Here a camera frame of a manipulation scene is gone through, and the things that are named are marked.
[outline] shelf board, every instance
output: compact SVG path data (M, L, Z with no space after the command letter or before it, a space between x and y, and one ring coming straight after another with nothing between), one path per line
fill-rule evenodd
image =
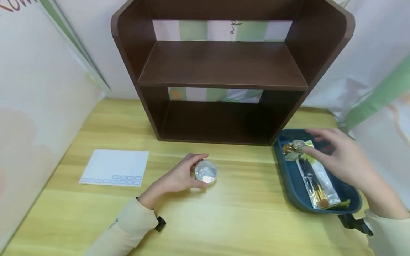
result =
M147 0L158 20L293 20L303 0Z
M285 43L158 41L140 86L305 91Z
M170 101L161 140L267 145L258 104Z

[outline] brown wooden shelf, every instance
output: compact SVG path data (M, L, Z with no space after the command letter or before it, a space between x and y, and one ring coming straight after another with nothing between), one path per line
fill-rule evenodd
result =
M285 43L158 41L139 78L141 86L308 87Z
M161 140L267 145L258 104L170 101Z
M281 43L158 41L154 19L292 20L292 25ZM127 0L111 20L158 140L245 145L274 143L354 26L353 15L334 0ZM171 101L168 87L263 92L258 104L183 102Z

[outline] hand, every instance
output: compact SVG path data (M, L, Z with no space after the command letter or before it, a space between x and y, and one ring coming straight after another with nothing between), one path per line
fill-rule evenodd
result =
M306 129L315 141L327 140L334 152L326 155L315 148L306 147L303 152L318 160L337 178L360 190L367 190L380 176L364 156L355 141L339 129Z
M179 192L188 188L206 188L205 182L191 177L191 166L205 157L208 157L208 154L188 154L139 196L140 204L148 209L154 209L160 197L165 193Z
M329 141L334 152L329 156L312 147L304 148L303 152L321 162L340 180L360 189L374 214L396 220L410 218L396 191L377 173L356 142L339 129L306 131L316 136L315 141Z
M188 154L157 182L166 192L179 192L188 188L206 188L205 182L191 177L191 166L206 157L208 154Z

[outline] small bottle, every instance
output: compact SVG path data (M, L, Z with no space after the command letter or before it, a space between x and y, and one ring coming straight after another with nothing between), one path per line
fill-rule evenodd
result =
M196 164L195 179L210 185L216 181L217 176L218 170L211 161L203 160Z

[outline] black clip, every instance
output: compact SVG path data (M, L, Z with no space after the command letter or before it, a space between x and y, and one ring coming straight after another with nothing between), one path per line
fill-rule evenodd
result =
M363 234L373 236L373 232L369 229L363 219L355 219L351 213L338 215L340 222L347 229L357 229Z
M158 232L161 232L162 228L166 225L166 222L160 216L158 216L157 220L158 220L158 225L155 227L155 230Z

